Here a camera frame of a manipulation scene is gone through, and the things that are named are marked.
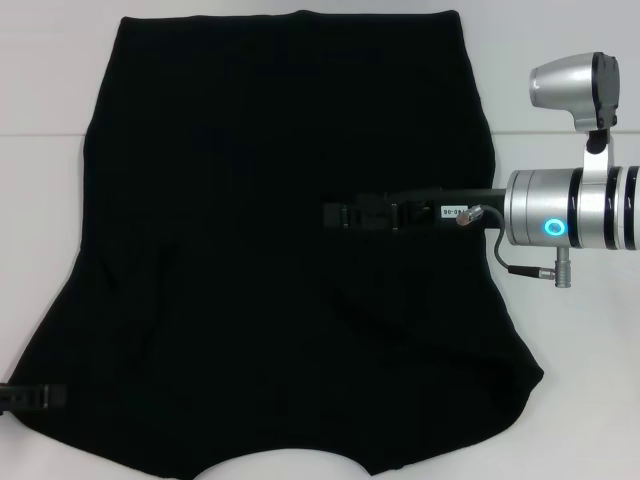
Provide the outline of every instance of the black fabric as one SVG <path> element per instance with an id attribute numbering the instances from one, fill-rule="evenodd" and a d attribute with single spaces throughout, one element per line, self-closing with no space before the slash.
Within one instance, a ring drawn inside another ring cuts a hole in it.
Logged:
<path id="1" fill-rule="evenodd" d="M 11 378 L 69 387 L 34 430 L 160 477 L 289 447 L 376 474 L 501 432 L 542 377 L 482 232 L 321 228 L 359 192 L 491 186 L 455 12 L 125 18 L 84 162 Z"/>

